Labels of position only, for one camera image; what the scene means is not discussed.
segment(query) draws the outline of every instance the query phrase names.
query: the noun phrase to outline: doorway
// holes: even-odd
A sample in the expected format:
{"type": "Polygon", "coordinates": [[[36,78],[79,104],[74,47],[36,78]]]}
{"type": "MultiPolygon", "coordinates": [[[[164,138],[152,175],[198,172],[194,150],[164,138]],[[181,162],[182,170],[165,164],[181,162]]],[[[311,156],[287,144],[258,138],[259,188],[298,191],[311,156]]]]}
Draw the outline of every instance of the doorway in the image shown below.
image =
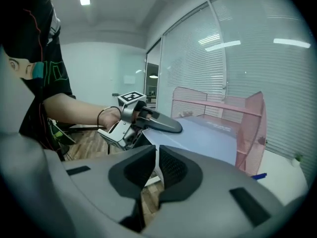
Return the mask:
{"type": "Polygon", "coordinates": [[[158,41],[147,54],[144,92],[147,96],[147,106],[153,110],[156,110],[157,108],[159,63],[160,41],[158,41]]]}

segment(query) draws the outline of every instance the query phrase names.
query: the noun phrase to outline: hand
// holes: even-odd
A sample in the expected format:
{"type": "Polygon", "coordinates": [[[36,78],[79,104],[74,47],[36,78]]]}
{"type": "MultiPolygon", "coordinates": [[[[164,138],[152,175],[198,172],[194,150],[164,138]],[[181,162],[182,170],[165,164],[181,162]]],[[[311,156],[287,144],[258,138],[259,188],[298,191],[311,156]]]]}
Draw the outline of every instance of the hand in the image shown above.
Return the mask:
{"type": "MultiPolygon", "coordinates": [[[[133,113],[132,122],[134,122],[140,112],[135,111],[133,113]]],[[[113,125],[119,122],[121,119],[120,112],[116,108],[110,108],[103,111],[99,117],[99,124],[110,130],[113,125]]]]}

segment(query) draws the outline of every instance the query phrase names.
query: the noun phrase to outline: window blind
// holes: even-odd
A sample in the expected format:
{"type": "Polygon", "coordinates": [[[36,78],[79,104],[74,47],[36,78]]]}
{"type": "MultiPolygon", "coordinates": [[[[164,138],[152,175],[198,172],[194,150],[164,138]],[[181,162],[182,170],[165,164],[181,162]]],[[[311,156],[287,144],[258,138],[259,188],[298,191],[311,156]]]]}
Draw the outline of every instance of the window blind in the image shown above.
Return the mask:
{"type": "Polygon", "coordinates": [[[224,42],[241,42],[225,49],[227,94],[248,97],[263,92],[266,148],[289,158],[303,154],[301,167],[310,184],[317,168],[317,50],[308,26],[291,0],[211,3],[224,42]]]}
{"type": "MultiPolygon", "coordinates": [[[[173,91],[177,86],[209,94],[224,93],[226,75],[223,50],[208,50],[220,43],[222,36],[207,3],[163,35],[158,82],[159,112],[171,115],[173,91]]],[[[179,107],[179,110],[187,111],[186,107],[190,109],[186,105],[179,107]]],[[[218,112],[217,108],[206,109],[206,113],[213,116],[217,116],[218,112]]]]}

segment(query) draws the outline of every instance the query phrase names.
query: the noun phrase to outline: pink wire shelf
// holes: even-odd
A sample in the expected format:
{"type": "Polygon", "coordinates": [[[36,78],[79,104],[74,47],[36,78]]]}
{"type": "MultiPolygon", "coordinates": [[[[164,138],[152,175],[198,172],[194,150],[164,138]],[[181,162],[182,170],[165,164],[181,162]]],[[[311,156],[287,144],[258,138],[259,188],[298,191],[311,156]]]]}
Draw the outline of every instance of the pink wire shelf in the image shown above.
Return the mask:
{"type": "Polygon", "coordinates": [[[184,116],[198,116],[232,128],[237,140],[235,166],[250,176],[258,173],[266,140],[262,92],[239,98],[177,87],[173,93],[171,117],[184,116]]]}

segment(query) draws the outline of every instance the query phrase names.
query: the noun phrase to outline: person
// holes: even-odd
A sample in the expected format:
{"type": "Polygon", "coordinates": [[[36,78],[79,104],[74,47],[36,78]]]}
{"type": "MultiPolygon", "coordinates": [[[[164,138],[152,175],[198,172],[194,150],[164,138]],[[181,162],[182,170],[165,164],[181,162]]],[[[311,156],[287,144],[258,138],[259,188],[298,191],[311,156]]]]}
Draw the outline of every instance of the person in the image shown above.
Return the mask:
{"type": "MultiPolygon", "coordinates": [[[[60,149],[54,147],[48,118],[96,125],[97,116],[105,107],[69,97],[72,91],[60,50],[60,20],[52,0],[14,0],[1,5],[1,9],[1,43],[7,67],[35,95],[20,133],[34,138],[45,149],[56,151],[63,160],[60,149]]],[[[101,113],[99,124],[109,129],[119,120],[120,111],[109,108],[101,113]]]]}

